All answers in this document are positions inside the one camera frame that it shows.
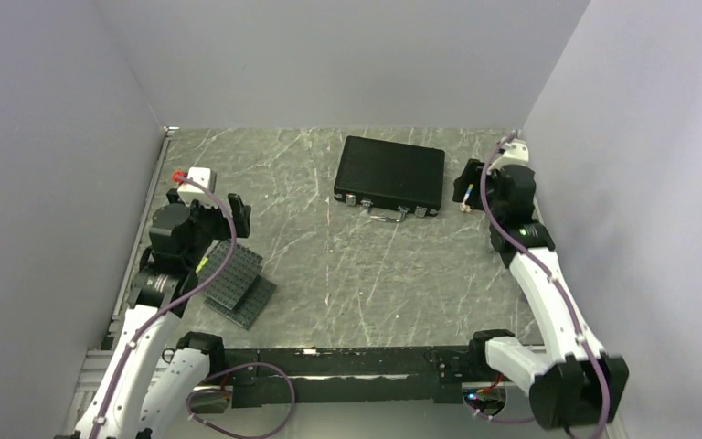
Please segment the black poker chip case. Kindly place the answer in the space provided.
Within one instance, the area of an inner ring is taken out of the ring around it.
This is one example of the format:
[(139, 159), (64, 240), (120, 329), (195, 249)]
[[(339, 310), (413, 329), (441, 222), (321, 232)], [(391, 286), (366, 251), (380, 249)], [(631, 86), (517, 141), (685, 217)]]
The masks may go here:
[(333, 185), (334, 199), (361, 206), (373, 220), (400, 223), (441, 212), (443, 150), (349, 135)]

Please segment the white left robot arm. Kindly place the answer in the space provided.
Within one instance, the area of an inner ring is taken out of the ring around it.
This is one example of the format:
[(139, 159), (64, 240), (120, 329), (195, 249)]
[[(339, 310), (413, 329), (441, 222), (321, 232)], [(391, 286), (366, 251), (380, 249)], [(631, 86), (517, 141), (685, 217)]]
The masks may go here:
[(156, 370), (189, 298), (207, 285), (197, 276), (201, 259), (214, 241), (250, 235), (251, 207), (234, 193), (227, 203), (208, 194), (208, 205), (183, 188), (167, 198), (153, 215), (122, 333), (73, 438), (162, 438), (195, 386), (225, 374), (222, 338), (197, 332), (180, 339), (166, 371)]

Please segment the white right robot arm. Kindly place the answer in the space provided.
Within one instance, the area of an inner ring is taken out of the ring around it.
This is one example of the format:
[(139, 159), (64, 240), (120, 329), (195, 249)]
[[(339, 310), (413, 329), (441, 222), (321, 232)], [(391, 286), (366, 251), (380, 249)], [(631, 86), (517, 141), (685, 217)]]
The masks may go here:
[(536, 188), (527, 166), (493, 169), (477, 159), (453, 182), (453, 201), (487, 214), (492, 246), (523, 291), (545, 348), (536, 353), (509, 330), (477, 331), (468, 344), (468, 369), (479, 380), (495, 374), (511, 380), (545, 430), (593, 426), (601, 433), (617, 413), (629, 368), (623, 357), (607, 353), (578, 309), (555, 242), (535, 217)]

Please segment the colourful toy brick figure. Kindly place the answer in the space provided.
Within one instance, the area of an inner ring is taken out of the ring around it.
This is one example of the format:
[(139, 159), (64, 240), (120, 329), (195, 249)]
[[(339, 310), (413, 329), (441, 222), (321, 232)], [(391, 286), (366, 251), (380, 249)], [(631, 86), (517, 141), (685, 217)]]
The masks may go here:
[(470, 213), (473, 209), (468, 204), (470, 197), (473, 193), (474, 184), (469, 184), (463, 193), (463, 199), (460, 204), (460, 211), (463, 213)]

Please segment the large dark grey baseplate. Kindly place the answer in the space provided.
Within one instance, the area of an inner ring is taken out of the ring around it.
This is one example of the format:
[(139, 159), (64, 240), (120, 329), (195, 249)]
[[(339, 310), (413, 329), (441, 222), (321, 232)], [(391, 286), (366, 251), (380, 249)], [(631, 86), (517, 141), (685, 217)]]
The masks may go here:
[[(229, 252), (230, 241), (215, 241), (197, 267), (200, 283), (213, 274), (224, 262)], [(262, 257), (243, 246), (236, 244), (236, 250), (228, 264), (223, 268), (202, 293), (220, 304), (223, 308), (236, 308), (255, 279), (261, 272)]]

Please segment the lower dark grey baseplate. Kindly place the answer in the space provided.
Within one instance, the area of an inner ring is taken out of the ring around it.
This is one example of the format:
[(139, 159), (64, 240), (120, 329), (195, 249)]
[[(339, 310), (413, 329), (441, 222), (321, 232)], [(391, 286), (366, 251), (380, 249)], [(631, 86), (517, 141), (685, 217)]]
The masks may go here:
[(258, 276), (234, 309), (227, 309), (210, 296), (207, 296), (204, 304), (237, 326), (249, 330), (276, 290), (276, 284)]

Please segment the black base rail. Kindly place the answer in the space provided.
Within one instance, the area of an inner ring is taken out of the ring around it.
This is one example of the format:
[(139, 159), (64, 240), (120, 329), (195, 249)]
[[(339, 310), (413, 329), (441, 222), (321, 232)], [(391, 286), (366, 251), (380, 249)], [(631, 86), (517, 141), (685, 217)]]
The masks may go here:
[(269, 404), (422, 401), (460, 403), (494, 384), (464, 346), (383, 348), (228, 348), (218, 370), (235, 408)]

